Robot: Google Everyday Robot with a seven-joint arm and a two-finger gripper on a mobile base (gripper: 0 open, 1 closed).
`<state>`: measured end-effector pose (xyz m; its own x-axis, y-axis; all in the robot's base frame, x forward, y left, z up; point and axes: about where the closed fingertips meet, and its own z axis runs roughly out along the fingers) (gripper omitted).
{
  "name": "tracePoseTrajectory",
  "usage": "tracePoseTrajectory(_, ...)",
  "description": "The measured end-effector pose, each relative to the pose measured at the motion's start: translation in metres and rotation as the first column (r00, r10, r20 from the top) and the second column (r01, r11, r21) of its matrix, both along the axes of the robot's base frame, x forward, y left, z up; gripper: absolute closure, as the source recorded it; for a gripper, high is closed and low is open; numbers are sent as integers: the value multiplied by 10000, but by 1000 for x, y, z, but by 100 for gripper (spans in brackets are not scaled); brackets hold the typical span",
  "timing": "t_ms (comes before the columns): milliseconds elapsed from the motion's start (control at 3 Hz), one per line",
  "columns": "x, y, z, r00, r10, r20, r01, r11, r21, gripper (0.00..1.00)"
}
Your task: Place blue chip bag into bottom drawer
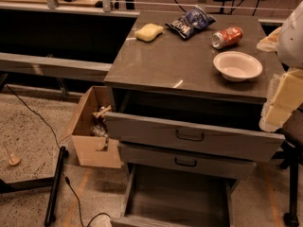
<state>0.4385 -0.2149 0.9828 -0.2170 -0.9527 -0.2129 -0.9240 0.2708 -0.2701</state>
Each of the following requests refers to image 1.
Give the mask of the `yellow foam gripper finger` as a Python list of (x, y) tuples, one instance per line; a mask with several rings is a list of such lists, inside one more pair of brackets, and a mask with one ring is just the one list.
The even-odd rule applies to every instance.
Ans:
[(302, 103), (303, 69), (290, 69), (282, 75), (274, 74), (261, 111), (259, 127), (268, 132), (280, 129)]
[(271, 32), (268, 36), (260, 40), (257, 44), (257, 49), (264, 52), (276, 52), (278, 35), (280, 30), (281, 27), (278, 27), (273, 32)]

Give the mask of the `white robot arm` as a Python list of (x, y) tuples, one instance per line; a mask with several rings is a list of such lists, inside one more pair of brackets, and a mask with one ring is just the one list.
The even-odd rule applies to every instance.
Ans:
[(273, 75), (259, 127), (274, 132), (303, 103), (303, 2), (283, 25), (257, 44), (265, 52), (276, 51), (281, 63), (289, 67), (282, 75)]

